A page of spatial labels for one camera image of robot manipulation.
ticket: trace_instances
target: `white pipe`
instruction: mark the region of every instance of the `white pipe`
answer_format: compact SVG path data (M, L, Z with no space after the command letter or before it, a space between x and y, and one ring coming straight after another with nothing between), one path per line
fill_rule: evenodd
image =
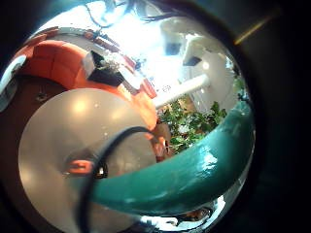
M159 95L153 99L155 108L158 109L166 104L177 100L184 94L195 92L204 86L209 86L210 84L211 82L207 75L202 74L193 79L185 81L184 83L172 86L168 93Z

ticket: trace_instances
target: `floor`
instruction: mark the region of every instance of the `floor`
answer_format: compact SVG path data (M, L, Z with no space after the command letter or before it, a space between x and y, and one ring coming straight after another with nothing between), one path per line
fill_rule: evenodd
M57 232L55 228L38 217L37 212L26 199L18 174L18 144L24 126L31 116L48 99L65 91L66 89L53 81L29 76L17 77L17 93L7 109L0 114L0 177L1 183L9 198L14 199L16 208L26 217L31 219L45 232ZM47 94L47 100L38 101L40 92Z

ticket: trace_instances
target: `black cable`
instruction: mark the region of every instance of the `black cable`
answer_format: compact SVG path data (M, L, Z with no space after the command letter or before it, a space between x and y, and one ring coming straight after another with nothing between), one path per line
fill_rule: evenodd
M76 220L80 227L82 233L89 233L89 200L91 198L92 190L96 181L96 174L100 169L103 162L107 157L119 146L119 144L128 136L139 133L146 132L152 134L152 132L142 126L133 126L124 129L122 132L118 133L113 137L98 153L98 159L94 161L94 167L89 175L86 176L86 182L82 188L81 197L78 202L76 211Z
M147 2L152 3L153 5L157 6L158 8L160 8L162 12L165 12L165 13L176 11L176 9L168 6L166 1L167 0L148 0Z
M119 7L119 6L122 6L122 5L125 5L126 2L121 2L121 3L118 3L116 6Z

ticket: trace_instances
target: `orange object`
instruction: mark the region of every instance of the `orange object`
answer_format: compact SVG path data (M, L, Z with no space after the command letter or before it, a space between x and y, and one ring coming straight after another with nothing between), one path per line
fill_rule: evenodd
M163 137L159 137L158 142L153 145L153 149L155 152L156 162L163 161L166 155L165 149L165 139Z
M145 91L132 95L123 84L113 87L86 79L83 67L86 50L64 41L46 40L31 47L25 46L17 54L27 56L19 74L50 79L67 89L90 87L109 91L129 102L150 130L156 127L156 108Z
M123 55L124 66L131 72L134 73L136 63L129 58L127 55Z
M53 26L53 27L49 27L49 28L43 29L42 31L39 32L38 35L46 34L47 38L49 38L49 37L53 37L53 36L57 35L58 34L58 30L59 30L58 26Z
M91 172L93 163L88 160L74 160L70 163L68 172L72 175L87 175Z
M152 99L156 97L156 91L147 79L144 79L140 84L140 91L146 92L146 94Z
M46 40L47 38L47 34L40 34L40 35L37 35L33 38L31 38L30 40L26 41L25 44L28 45L28 46L34 46L34 45L37 45L38 43Z

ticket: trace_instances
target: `fisheye lens view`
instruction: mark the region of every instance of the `fisheye lens view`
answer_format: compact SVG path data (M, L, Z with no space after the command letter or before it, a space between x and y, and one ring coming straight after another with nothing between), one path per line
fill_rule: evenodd
M234 205L254 96L216 22L181 9L77 1L15 49L0 80L1 180L38 232L208 232Z

